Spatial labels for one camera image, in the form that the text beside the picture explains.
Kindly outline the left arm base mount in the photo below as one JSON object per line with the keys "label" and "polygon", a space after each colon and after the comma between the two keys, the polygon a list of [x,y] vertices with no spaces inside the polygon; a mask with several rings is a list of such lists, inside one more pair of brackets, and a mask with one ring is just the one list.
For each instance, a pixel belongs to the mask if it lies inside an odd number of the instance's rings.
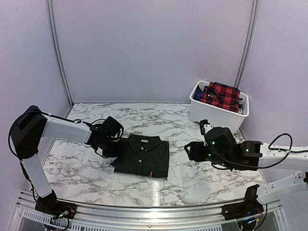
{"label": "left arm base mount", "polygon": [[76,213],[77,205],[74,203],[59,201],[56,198],[38,197],[35,209],[39,212],[53,215],[54,218],[73,219]]}

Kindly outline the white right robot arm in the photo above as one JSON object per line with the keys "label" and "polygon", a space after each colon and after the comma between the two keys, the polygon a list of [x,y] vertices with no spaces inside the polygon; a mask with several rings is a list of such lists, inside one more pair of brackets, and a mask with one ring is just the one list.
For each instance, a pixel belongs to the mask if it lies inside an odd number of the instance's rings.
{"label": "white right robot arm", "polygon": [[288,177],[272,183],[254,185],[246,189],[244,201],[238,211],[248,216],[257,208],[279,199],[285,194],[308,190],[307,148],[279,147],[273,143],[244,141],[237,143],[229,128],[206,125],[200,129],[204,141],[192,141],[185,145],[188,158],[195,162],[210,162],[220,170],[257,171],[278,168],[293,170]]}

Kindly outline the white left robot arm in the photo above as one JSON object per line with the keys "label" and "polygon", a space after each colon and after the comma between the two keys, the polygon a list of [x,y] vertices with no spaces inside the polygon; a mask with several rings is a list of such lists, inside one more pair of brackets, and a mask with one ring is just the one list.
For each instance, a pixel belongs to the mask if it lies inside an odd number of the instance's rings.
{"label": "white left robot arm", "polygon": [[37,191],[37,205],[50,214],[57,214],[61,204],[42,168],[38,157],[41,138],[51,137],[76,141],[91,147],[102,158],[121,154],[124,127],[111,116],[92,123],[80,119],[70,120],[43,112],[32,105],[12,124],[8,135],[9,149],[16,156],[26,179]]}

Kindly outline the black pinstriped long sleeve shirt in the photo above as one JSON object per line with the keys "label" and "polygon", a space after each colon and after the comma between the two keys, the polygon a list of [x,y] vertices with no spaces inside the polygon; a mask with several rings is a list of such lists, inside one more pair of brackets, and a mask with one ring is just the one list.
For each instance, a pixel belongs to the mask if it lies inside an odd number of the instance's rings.
{"label": "black pinstriped long sleeve shirt", "polygon": [[151,178],[167,178],[169,142],[158,136],[130,134],[122,139],[122,153],[112,163],[114,172]]}

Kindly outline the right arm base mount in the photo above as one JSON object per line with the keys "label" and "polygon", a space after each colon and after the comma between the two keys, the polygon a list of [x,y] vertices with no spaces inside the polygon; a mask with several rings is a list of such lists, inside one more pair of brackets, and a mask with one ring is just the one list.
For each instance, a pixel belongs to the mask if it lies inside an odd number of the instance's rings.
{"label": "right arm base mount", "polygon": [[257,201],[256,195],[245,195],[242,202],[224,205],[221,215],[225,220],[232,220],[260,214],[263,211],[263,205]]}

